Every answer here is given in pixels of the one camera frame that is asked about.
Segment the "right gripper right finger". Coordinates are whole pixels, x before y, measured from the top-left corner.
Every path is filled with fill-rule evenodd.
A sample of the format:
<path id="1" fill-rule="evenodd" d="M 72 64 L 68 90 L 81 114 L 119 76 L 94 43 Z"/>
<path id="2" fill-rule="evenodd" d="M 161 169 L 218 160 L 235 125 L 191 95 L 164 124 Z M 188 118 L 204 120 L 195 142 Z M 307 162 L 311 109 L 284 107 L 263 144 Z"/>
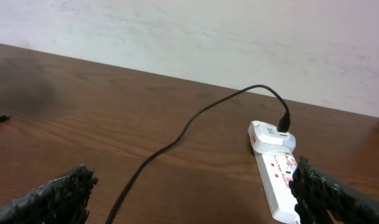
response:
<path id="1" fill-rule="evenodd" d="M 301 156 L 289 188 L 301 224 L 379 224 L 379 201 L 314 169 Z"/>

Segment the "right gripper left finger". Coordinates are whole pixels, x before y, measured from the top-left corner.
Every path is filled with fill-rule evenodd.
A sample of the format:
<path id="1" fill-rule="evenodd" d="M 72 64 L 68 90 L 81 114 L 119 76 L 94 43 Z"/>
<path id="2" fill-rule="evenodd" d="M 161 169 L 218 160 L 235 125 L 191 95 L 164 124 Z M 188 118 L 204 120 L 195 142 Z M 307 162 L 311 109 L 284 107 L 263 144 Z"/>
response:
<path id="1" fill-rule="evenodd" d="M 0 224 L 84 224 L 94 172 L 80 165 L 10 201 L 0 207 Z"/>

